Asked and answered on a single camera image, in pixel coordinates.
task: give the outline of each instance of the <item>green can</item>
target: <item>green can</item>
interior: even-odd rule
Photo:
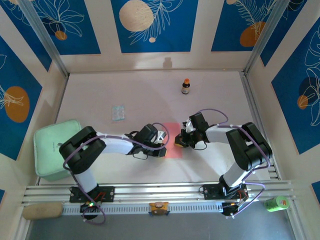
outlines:
[[[287,209],[289,205],[289,200],[285,196],[276,196],[264,202],[264,206],[269,212]]]

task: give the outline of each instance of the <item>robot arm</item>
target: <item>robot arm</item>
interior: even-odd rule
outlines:
[[[118,153],[134,156],[142,152],[147,156],[164,157],[167,150],[164,144],[159,141],[163,140],[165,136],[165,132],[158,131],[152,124],[145,125],[141,131],[133,131],[122,136],[108,136],[96,132],[91,126],[86,126],[66,141],[60,147],[59,152],[64,159],[67,159],[81,144],[97,137],[77,152],[67,163],[83,190],[89,193],[98,186],[90,166],[100,154]]]
[[[253,138],[268,158],[272,156],[269,144],[252,122],[239,127],[242,127]],[[266,161],[242,131],[220,127],[218,124],[209,126],[202,113],[198,112],[190,116],[186,122],[183,122],[183,129],[175,137],[174,143],[180,147],[194,149],[200,141],[204,143],[224,143],[231,147],[235,163],[219,179],[220,194],[224,196],[232,195],[241,187],[244,177]]]

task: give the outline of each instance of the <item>mint green box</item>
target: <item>mint green box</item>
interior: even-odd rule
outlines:
[[[69,120],[37,130],[33,136],[35,173],[47,181],[70,176],[63,168],[60,146],[81,130],[77,120]]]

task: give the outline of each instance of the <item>green lid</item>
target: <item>green lid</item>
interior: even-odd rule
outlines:
[[[277,196],[276,204],[281,209],[287,209],[289,207],[289,200],[285,196]]]

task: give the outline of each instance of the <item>gray floor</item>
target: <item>gray floor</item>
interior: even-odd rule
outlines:
[[[103,226],[80,216],[34,221],[27,240],[294,240],[286,211],[255,202],[235,219],[220,213],[110,215]]]

